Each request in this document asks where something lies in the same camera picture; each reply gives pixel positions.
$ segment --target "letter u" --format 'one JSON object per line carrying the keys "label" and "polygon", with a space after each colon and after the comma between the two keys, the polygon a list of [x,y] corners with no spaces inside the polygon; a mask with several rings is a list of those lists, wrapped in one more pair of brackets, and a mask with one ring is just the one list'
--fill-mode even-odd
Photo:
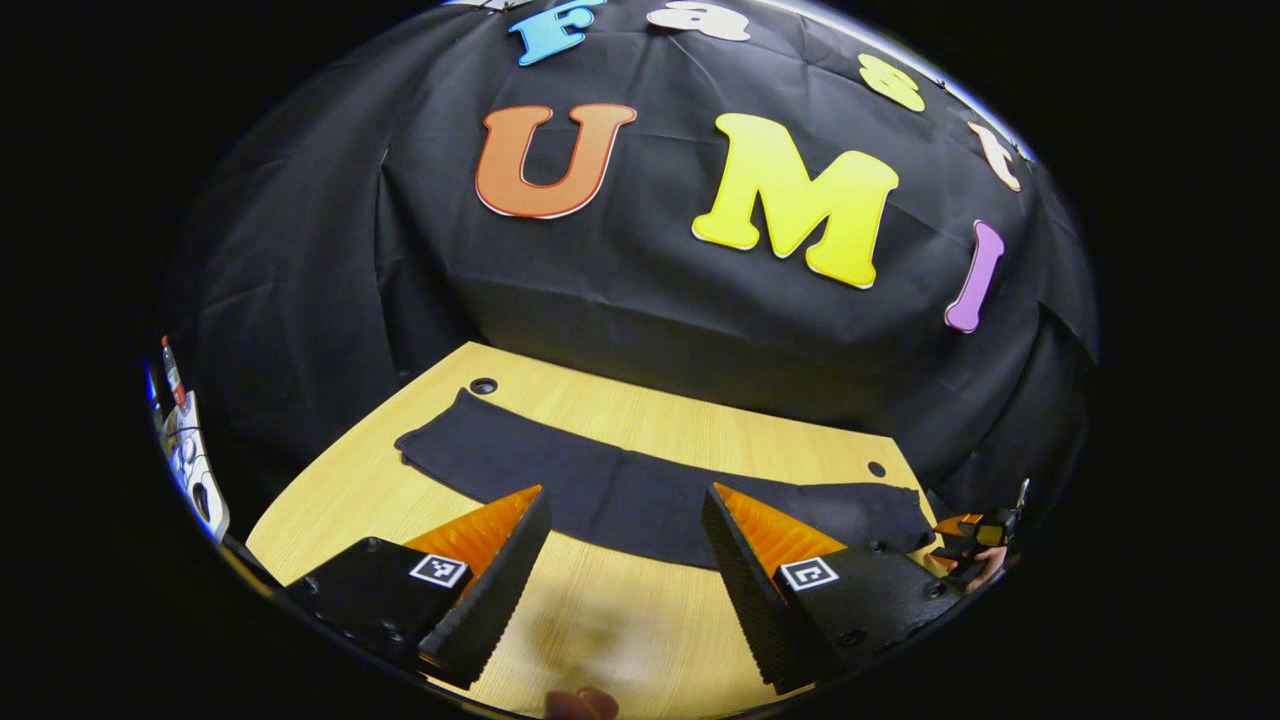
{"label": "letter u", "polygon": [[489,137],[476,167],[476,195],[494,213],[550,219],[582,209],[600,190],[618,128],[635,120],[636,111],[609,104],[573,108],[568,117],[581,127],[568,170],[554,184],[532,184],[525,181],[525,156],[534,129],[550,117],[550,108],[522,105],[484,119]]}

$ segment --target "wooden table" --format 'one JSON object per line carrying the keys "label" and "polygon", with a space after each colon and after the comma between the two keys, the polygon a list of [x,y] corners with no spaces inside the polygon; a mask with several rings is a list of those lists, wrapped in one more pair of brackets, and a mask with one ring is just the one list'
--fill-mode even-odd
{"label": "wooden table", "polygon": [[[920,492],[890,438],[678,397],[467,343],[302,471],[259,520],[250,550],[291,583],[365,536],[406,542],[479,507],[403,465],[393,442],[444,411],[460,387],[480,377],[498,382],[497,392],[484,396],[488,402],[676,462],[797,484],[881,482]],[[884,478],[868,470],[873,460],[887,470]],[[933,524],[923,492],[920,509]],[[933,547],[913,557],[925,562]],[[556,532],[480,680],[467,692],[438,684],[534,717],[541,717],[548,689],[585,684],[611,692],[621,719],[719,717],[781,700],[760,682],[716,571]]]}

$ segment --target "black cloth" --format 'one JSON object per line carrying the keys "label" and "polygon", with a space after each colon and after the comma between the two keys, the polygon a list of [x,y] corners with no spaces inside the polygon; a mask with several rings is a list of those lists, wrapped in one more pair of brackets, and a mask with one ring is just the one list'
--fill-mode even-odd
{"label": "black cloth", "polygon": [[396,447],[406,464],[480,502],[540,484],[556,530],[667,562],[716,568],[700,519],[713,480],[846,544],[882,541],[908,552],[933,539],[913,489],[795,486],[681,465],[543,425],[466,389]]}
{"label": "black cloth", "polygon": [[[518,67],[511,26],[559,1],[443,5],[406,20],[298,87],[192,206],[160,320],[200,393],[241,534],[256,519],[242,488],[259,487],[265,507],[466,341],[892,437],[920,484],[961,510],[1012,501],[1028,475],[1042,492],[1041,460],[1079,427],[1060,420],[1079,389],[1059,378],[1101,350],[1093,273],[1046,167],[1002,141],[1021,183],[1012,192],[969,128],[982,117],[906,65],[923,111],[876,92],[858,58],[884,54],[841,28],[881,33],[796,12],[817,4],[744,5],[751,40],[731,42],[652,26],[660,3],[616,0],[593,9],[584,42]],[[637,113],[599,193],[553,220],[486,208],[475,190],[484,119],[550,108],[524,163],[527,182],[549,184],[577,141],[570,111],[589,102]],[[818,231],[777,258],[759,202],[753,250],[692,234],[723,177],[724,113],[788,128],[810,177],[846,151],[895,169],[872,288],[806,266]],[[943,314],[964,287],[975,219],[1006,247],[965,334]],[[1038,348],[1051,323],[1065,333]]]}

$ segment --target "foam letter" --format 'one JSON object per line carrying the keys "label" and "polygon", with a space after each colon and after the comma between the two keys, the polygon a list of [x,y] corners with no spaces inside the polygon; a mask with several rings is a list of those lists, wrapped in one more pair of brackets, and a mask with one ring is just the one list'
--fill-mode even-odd
{"label": "foam letter", "polygon": [[751,36],[744,32],[749,20],[741,13],[705,3],[685,3],[682,0],[667,3],[667,8],[669,9],[654,10],[645,17],[655,26],[696,29],[719,40],[739,42],[751,40]]}
{"label": "foam letter", "polygon": [[604,181],[618,128],[636,119],[636,111],[626,105],[595,104],[579,105],[568,117],[581,126],[573,156],[564,177],[544,186],[525,181],[525,154],[534,128],[552,118],[552,109],[522,105],[490,113],[484,119],[489,137],[476,167],[480,201],[502,215],[543,219],[568,215],[590,202]]}
{"label": "foam letter", "polygon": [[947,305],[945,315],[947,325],[963,333],[972,333],[978,328],[978,309],[982,307],[982,301],[987,297],[987,288],[991,287],[996,260],[1000,260],[1000,256],[1005,254],[1005,241],[991,225],[982,220],[974,220],[973,232],[978,236],[978,245],[973,249],[969,275],[964,281],[960,297]]}
{"label": "foam letter", "polygon": [[716,119],[728,136],[728,158],[712,211],[694,219],[694,236],[750,250],[760,238],[751,224],[755,196],[764,205],[773,254],[786,258],[828,218],[822,240],[805,261],[818,274],[856,288],[876,282],[872,252],[888,192],[897,173],[864,152],[836,158],[818,179],[809,179],[791,133],[773,120],[728,113]]}
{"label": "foam letter", "polygon": [[581,32],[570,32],[570,26],[581,29],[591,24],[595,15],[586,8],[604,3],[605,0],[573,0],[530,15],[511,26],[507,32],[518,32],[525,41],[525,54],[520,56],[520,64],[522,67],[532,65],[543,58],[582,42],[586,36]]}

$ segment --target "human hand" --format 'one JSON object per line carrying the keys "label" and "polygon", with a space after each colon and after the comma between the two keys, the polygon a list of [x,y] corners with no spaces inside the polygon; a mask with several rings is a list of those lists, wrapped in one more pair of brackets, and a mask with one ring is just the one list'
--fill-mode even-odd
{"label": "human hand", "polygon": [[1005,564],[1005,552],[1009,548],[1005,546],[988,547],[987,550],[973,556],[974,560],[986,560],[987,565],[982,569],[982,573],[978,573],[977,578],[970,580],[969,584],[964,587],[965,594],[978,589],[983,583],[989,580],[997,570],[1000,570],[1000,568]]}
{"label": "human hand", "polygon": [[550,691],[544,705],[547,720],[614,720],[618,716],[618,701],[593,687],[579,688],[576,694]]}

